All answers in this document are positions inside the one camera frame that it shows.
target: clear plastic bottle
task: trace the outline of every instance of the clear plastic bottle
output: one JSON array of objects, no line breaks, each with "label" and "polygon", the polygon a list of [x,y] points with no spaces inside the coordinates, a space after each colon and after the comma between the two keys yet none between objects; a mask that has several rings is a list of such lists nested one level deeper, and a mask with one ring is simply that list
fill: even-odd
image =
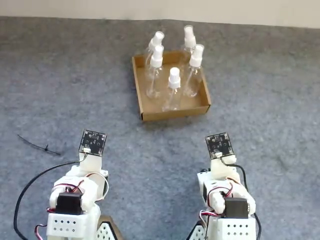
[{"label": "clear plastic bottle", "polygon": [[164,94],[164,104],[162,106],[162,111],[176,111],[180,109],[181,104],[181,79],[180,70],[177,67],[172,67],[170,69],[170,76],[168,80],[168,87],[166,93]]},{"label": "clear plastic bottle", "polygon": [[182,55],[179,60],[180,74],[183,76],[186,65],[189,63],[191,55],[196,47],[196,37],[194,35],[194,27],[187,25],[184,27],[184,45],[182,47]]},{"label": "clear plastic bottle", "polygon": [[183,80],[183,95],[193,98],[198,94],[200,85],[202,82],[201,76],[201,63],[202,55],[205,47],[201,44],[197,44],[194,48],[194,51],[191,55],[189,64],[184,70]]},{"label": "clear plastic bottle", "polygon": [[162,40],[165,35],[162,31],[157,31],[153,38],[150,40],[148,47],[144,51],[144,67],[148,68],[151,60],[151,56],[155,51],[156,46],[162,45]]},{"label": "clear plastic bottle", "polygon": [[156,46],[150,59],[150,65],[146,69],[145,78],[147,81],[146,95],[151,99],[160,98],[161,94],[161,78],[163,75],[164,46]]}]

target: spray bottle cap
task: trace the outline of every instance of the spray bottle cap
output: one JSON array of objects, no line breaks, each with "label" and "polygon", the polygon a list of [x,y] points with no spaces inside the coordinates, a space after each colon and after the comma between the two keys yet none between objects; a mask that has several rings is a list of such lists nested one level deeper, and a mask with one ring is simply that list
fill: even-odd
[{"label": "spray bottle cap", "polygon": [[196,37],[194,35],[194,27],[187,25],[184,27],[184,46],[186,48],[194,48],[196,45]]},{"label": "spray bottle cap", "polygon": [[149,48],[154,52],[156,46],[160,46],[162,44],[164,37],[165,34],[162,31],[157,31],[149,42]]},{"label": "spray bottle cap", "polygon": [[205,47],[201,44],[195,45],[194,51],[190,58],[190,66],[194,68],[198,68],[201,66],[202,62],[202,54],[204,53]]},{"label": "spray bottle cap", "polygon": [[169,76],[169,88],[177,89],[180,88],[181,78],[180,78],[180,70],[177,67],[172,67],[170,69],[170,76]]},{"label": "spray bottle cap", "polygon": [[164,53],[164,46],[159,45],[155,46],[154,52],[151,56],[150,60],[150,65],[154,68],[160,68],[162,66],[162,60],[163,60],[163,55]]}]

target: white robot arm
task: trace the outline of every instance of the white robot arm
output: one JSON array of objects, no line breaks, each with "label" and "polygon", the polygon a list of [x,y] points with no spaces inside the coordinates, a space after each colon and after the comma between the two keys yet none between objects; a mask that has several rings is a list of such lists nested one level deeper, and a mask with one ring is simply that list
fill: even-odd
[{"label": "white robot arm", "polygon": [[210,169],[197,174],[206,209],[187,240],[258,240],[256,201],[241,184],[228,133],[208,136],[206,143]]},{"label": "white robot arm", "polygon": [[[96,201],[109,190],[108,171],[102,170],[107,135],[85,130],[79,147],[79,165],[72,166],[52,188],[47,209],[48,240],[97,240],[101,211]],[[107,239],[116,239],[109,231]]]}]

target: black circuit board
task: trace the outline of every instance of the black circuit board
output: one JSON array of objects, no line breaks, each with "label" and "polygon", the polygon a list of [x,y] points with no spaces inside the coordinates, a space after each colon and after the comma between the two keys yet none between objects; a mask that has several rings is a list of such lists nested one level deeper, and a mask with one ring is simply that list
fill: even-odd
[{"label": "black circuit board", "polygon": [[206,145],[211,159],[234,155],[230,138],[227,132],[205,137]]},{"label": "black circuit board", "polygon": [[102,156],[106,144],[107,134],[97,131],[84,130],[79,146],[79,153],[85,153],[84,148],[91,149],[89,154]]}]

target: white wall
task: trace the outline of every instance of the white wall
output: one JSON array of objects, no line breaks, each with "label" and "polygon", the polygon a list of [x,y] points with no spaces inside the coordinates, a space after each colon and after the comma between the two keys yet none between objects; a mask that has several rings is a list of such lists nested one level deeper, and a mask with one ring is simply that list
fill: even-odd
[{"label": "white wall", "polygon": [[320,28],[320,0],[0,0],[0,16],[176,19]]}]

